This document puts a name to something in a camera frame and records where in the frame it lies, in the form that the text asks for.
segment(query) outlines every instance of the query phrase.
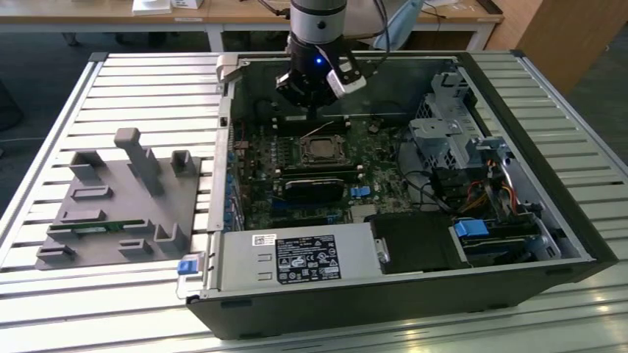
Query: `motherboard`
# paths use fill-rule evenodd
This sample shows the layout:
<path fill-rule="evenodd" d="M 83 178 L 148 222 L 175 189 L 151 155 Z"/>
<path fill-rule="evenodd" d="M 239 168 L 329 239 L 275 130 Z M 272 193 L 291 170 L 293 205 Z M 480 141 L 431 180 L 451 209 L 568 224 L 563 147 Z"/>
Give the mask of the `motherboard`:
<path fill-rule="evenodd" d="M 235 150 L 244 228 L 357 223 L 411 210 L 396 170 L 403 126 L 364 115 L 287 117 L 241 134 Z"/>

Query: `warning label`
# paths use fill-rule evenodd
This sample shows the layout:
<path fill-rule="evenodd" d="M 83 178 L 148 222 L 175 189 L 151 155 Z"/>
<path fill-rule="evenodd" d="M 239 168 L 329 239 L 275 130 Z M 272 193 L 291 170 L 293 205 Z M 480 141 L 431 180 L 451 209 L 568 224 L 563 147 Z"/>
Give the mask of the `warning label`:
<path fill-rule="evenodd" d="M 275 249 L 280 284 L 289 285 L 341 278 L 333 235 L 276 239 Z"/>

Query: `table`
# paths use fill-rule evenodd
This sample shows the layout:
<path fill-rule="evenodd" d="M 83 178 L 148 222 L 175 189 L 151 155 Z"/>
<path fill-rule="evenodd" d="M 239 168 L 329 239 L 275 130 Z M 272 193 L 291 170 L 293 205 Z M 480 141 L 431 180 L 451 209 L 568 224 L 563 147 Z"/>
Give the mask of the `table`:
<path fill-rule="evenodd" d="M 0 0 L 0 32 L 205 32 L 212 51 L 224 51 L 227 31 L 287 31 L 288 22 L 256 0 L 205 0 L 197 10 L 132 16 L 132 0 Z M 475 0 L 437 8 L 441 18 L 423 13 L 415 31 L 472 32 L 468 49 L 481 50 L 501 15 Z"/>
<path fill-rule="evenodd" d="M 491 15 L 475 0 L 461 0 L 459 5 L 436 8 L 447 18 L 421 13 L 413 31 L 472 32 L 467 50 L 483 50 L 495 25 L 504 18 Z M 221 33 L 227 31 L 288 31 L 288 22 L 276 17 L 252 0 L 212 0 L 207 16 L 209 44 L 212 51 L 224 51 Z"/>
<path fill-rule="evenodd" d="M 0 0 L 0 32 L 205 32 L 209 4 L 133 16 L 132 0 Z"/>
<path fill-rule="evenodd" d="M 263 340 L 221 341 L 176 293 L 176 261 L 37 271 L 35 253 L 73 175 L 72 151 L 105 160 L 117 127 L 143 130 L 156 157 L 203 158 L 192 251 L 207 248 L 213 139 L 221 92 L 217 54 L 111 54 L 87 64 L 0 220 L 4 352 L 601 352 L 628 341 L 628 170 L 527 58 L 472 53 L 620 262 L 517 307 Z M 479 110 L 493 135 L 487 110 Z"/>

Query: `barcode sticker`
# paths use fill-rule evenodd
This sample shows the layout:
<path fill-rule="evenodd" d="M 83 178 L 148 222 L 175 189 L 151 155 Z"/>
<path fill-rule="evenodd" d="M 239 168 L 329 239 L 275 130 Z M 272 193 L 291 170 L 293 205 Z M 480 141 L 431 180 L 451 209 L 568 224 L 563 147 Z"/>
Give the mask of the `barcode sticker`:
<path fill-rule="evenodd" d="M 277 239 L 276 234 L 255 234 L 253 235 L 253 246 L 275 245 Z"/>

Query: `blue latch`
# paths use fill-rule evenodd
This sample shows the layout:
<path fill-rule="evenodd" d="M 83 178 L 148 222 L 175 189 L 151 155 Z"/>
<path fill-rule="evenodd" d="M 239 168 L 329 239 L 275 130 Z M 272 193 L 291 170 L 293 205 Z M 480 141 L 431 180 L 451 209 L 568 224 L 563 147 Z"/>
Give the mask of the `blue latch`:
<path fill-rule="evenodd" d="M 197 274 L 199 273 L 199 261 L 197 260 L 181 260 L 176 267 L 179 275 Z"/>
<path fill-rule="evenodd" d="M 351 188 L 351 197 L 363 197 L 371 194 L 371 187 Z"/>
<path fill-rule="evenodd" d="M 484 237 L 488 229 L 481 219 L 463 219 L 453 225 L 455 233 L 460 237 Z"/>

